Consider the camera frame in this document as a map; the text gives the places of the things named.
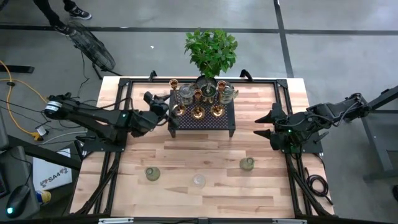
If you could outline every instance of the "gray concrete floor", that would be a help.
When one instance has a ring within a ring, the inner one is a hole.
[[[83,22],[86,26],[278,28],[272,0],[76,1],[93,14],[92,20]],[[69,20],[61,0],[50,2],[64,21]],[[398,3],[395,0],[279,2],[286,29],[398,30]],[[46,26],[47,21],[32,1],[13,0],[0,12],[0,24]],[[116,72],[149,75],[151,70],[156,70],[160,76],[198,73],[183,54],[184,33],[94,34],[115,58]],[[238,59],[234,68],[224,76],[237,76],[245,68],[254,77],[286,77],[279,34],[233,35],[239,42]],[[396,35],[288,35],[287,44],[294,75],[304,78],[311,105],[339,102],[355,92],[361,92],[365,99],[371,100],[386,88],[398,84]],[[33,74],[14,74],[14,78],[30,83],[44,96],[68,91],[76,94],[84,80],[80,52],[68,39],[53,31],[0,30],[0,59],[7,64],[35,67]],[[87,59],[85,73],[90,80],[81,92],[81,100],[96,99],[101,82]],[[0,99],[4,100],[8,87],[5,83],[0,84]],[[11,101],[35,110],[44,108],[44,103],[23,85],[14,88]],[[396,106],[396,102],[392,102],[392,107]],[[39,114],[15,106],[12,109],[43,121]],[[2,111],[8,133],[33,142],[13,125],[5,112]],[[37,125],[16,117],[27,129],[32,130]],[[59,128],[57,122],[50,125]],[[78,130],[81,129],[52,130],[50,137]],[[376,152],[370,148],[361,121],[332,128],[329,132],[322,145],[336,214],[344,218],[398,222],[398,202],[391,194],[391,187],[398,184],[398,179],[371,184],[362,180],[364,174],[381,170],[381,166]],[[61,146],[47,147],[58,149]],[[66,203],[67,200],[59,203],[59,210],[63,210]]]

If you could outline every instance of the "gold goblet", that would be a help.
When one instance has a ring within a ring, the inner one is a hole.
[[[194,92],[196,106],[191,111],[194,119],[203,119],[205,117],[205,109],[199,105],[201,94],[201,90],[195,90]]]
[[[185,106],[182,103],[178,103],[178,97],[177,97],[177,85],[178,85],[178,80],[172,79],[169,81],[170,86],[173,89],[174,92],[174,98],[175,98],[175,105],[172,108],[172,110],[175,110],[175,114],[177,116],[182,116],[185,114]]]
[[[219,81],[217,83],[217,87],[218,87],[218,102],[217,102],[217,105],[213,105],[210,109],[211,114],[216,118],[223,116],[225,114],[225,108],[224,108],[224,106],[220,105],[220,100],[221,100],[223,91],[226,87],[226,82]]]

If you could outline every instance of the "black perforated shelf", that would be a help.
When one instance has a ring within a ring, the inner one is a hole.
[[[170,108],[176,105],[174,91],[170,91]],[[181,102],[180,95],[177,90],[178,102]],[[192,109],[196,106],[195,99],[191,105],[186,106],[187,110],[184,115],[177,117],[180,121],[180,126],[177,128],[171,127],[169,125],[169,131],[173,138],[175,137],[175,131],[178,130],[228,130],[229,136],[232,137],[235,131],[235,112],[234,112],[234,101],[228,103],[227,105],[221,105],[226,110],[223,116],[214,117],[210,110],[213,105],[218,104],[218,93],[215,96],[213,103],[205,103],[202,100],[199,101],[201,107],[205,109],[205,117],[203,119],[195,119],[191,115]]]

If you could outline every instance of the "wooden tabletop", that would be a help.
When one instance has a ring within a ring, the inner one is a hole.
[[[119,77],[104,77],[98,106],[114,103],[118,82]],[[293,112],[305,110],[308,100],[303,79],[288,78],[287,82]],[[267,139],[253,134],[255,130],[272,128],[269,124],[256,124],[254,120],[265,116],[275,102],[273,86],[234,86],[239,90],[239,96],[234,101],[236,131],[232,138],[229,138],[228,131],[177,131],[177,137],[172,138],[167,125],[141,138],[129,135],[119,166],[112,216],[294,216],[285,157],[280,151],[273,151]],[[146,91],[166,95],[170,87],[168,83],[134,84],[132,98],[135,109],[149,109],[142,100]],[[247,156],[255,160],[255,168],[250,172],[239,168],[239,161]],[[83,161],[71,212],[81,208],[98,186],[103,157],[104,153],[95,152]],[[314,155],[303,155],[303,163],[311,174],[325,177],[323,166]],[[148,166],[160,169],[159,180],[151,182],[146,179],[144,170]],[[204,187],[193,183],[197,174],[205,176]],[[102,209],[108,187],[104,192]],[[297,192],[300,208],[305,212],[302,191]],[[333,207],[325,198],[317,199],[333,213]]]

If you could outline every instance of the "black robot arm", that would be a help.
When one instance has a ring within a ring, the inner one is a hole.
[[[371,107],[360,93],[352,94],[337,104],[322,103],[292,115],[286,115],[281,105],[274,103],[268,115],[256,120],[256,123],[273,124],[274,130],[254,133],[269,139],[273,150],[298,152],[297,149],[301,148],[313,133],[332,126],[337,127],[343,120],[349,122],[366,116],[370,110]]]
[[[108,144],[119,144],[122,141],[119,133],[129,132],[135,138],[141,137],[152,131],[162,120],[165,120],[164,123],[170,122],[172,125],[178,126],[178,121],[174,119],[174,116],[167,115],[169,106],[165,100],[169,97],[170,95],[153,97],[147,91],[144,94],[144,101],[149,105],[149,111],[139,111],[134,108],[131,110],[105,110],[109,106],[98,108],[80,103],[71,98],[70,93],[67,93],[50,96],[44,113],[48,118],[69,120],[92,130]]]

